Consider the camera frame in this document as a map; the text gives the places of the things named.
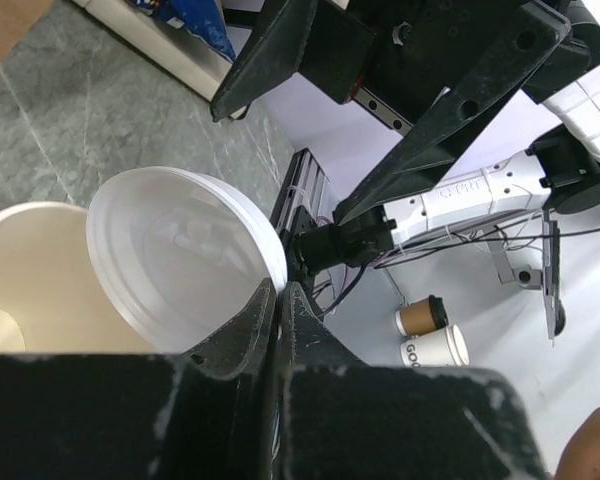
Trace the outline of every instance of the screw hole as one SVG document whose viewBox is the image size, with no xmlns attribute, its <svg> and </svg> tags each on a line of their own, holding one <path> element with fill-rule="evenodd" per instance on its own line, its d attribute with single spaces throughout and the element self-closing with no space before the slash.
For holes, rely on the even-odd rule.
<svg viewBox="0 0 600 480">
<path fill-rule="evenodd" d="M 525 30 L 516 38 L 516 46 L 522 51 L 529 50 L 536 44 L 537 39 L 535 33 L 531 30 Z"/>
<path fill-rule="evenodd" d="M 193 362 L 196 365 L 202 365 L 204 362 L 206 362 L 206 358 L 204 358 L 196 353 L 192 353 L 191 355 L 189 355 L 189 357 L 191 358 L 191 360 L 193 360 Z"/>
<path fill-rule="evenodd" d="M 473 100 L 466 100 L 460 105 L 458 112 L 460 120 L 468 120 L 471 117 L 475 117 L 478 114 L 478 104 Z"/>
<path fill-rule="evenodd" d="M 522 272 L 518 273 L 518 280 L 520 280 L 522 283 L 529 283 L 531 281 L 531 274 L 526 270 L 523 270 Z"/>
</svg>

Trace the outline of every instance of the beige bucket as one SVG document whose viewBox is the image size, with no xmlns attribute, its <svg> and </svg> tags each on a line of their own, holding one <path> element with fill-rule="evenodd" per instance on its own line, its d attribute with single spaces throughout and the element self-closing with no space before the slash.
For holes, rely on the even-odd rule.
<svg viewBox="0 0 600 480">
<path fill-rule="evenodd" d="M 0 353 L 156 351 L 102 290 L 86 221 L 86 210 L 62 203 L 0 212 Z"/>
</svg>

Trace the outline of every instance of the white backdrop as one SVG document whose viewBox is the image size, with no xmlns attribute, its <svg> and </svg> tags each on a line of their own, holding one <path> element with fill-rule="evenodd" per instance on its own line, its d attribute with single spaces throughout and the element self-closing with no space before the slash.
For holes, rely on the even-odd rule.
<svg viewBox="0 0 600 480">
<path fill-rule="evenodd" d="M 262 0 L 223 3 L 258 10 Z M 585 3 L 600 22 L 600 0 Z M 246 39 L 244 31 L 230 35 L 237 47 Z M 311 148 L 342 196 L 399 140 L 357 105 L 336 105 L 299 76 L 267 94 L 265 102 L 294 146 Z M 450 174 L 496 163 L 556 124 L 550 113 L 518 95 Z M 560 226 L 563 231 L 600 226 L 600 207 L 561 218 Z M 533 226 L 525 230 L 532 232 Z M 473 247 L 392 271 L 407 298 L 444 297 L 465 334 L 472 364 L 498 370 L 513 383 L 551 471 L 569 436 L 600 405 L 600 234 L 564 239 L 562 247 L 568 324 L 555 347 L 546 337 L 541 295 L 501 286 L 490 257 Z M 527 250 L 518 257 L 537 262 L 537 255 Z"/>
</svg>

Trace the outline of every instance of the blue plastic package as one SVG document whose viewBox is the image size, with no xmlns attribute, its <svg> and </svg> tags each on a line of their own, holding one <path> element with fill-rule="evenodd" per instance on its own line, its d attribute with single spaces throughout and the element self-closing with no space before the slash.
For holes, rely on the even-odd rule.
<svg viewBox="0 0 600 480">
<path fill-rule="evenodd" d="M 236 54 L 215 0 L 127 0 L 151 18 L 202 39 L 233 62 Z"/>
</svg>

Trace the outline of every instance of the white paper cup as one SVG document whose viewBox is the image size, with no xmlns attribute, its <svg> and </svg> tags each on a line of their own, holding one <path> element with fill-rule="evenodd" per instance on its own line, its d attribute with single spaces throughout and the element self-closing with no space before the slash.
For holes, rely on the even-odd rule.
<svg viewBox="0 0 600 480">
<path fill-rule="evenodd" d="M 400 347 L 407 367 L 469 365 L 469 351 L 457 325 L 411 338 Z"/>
</svg>

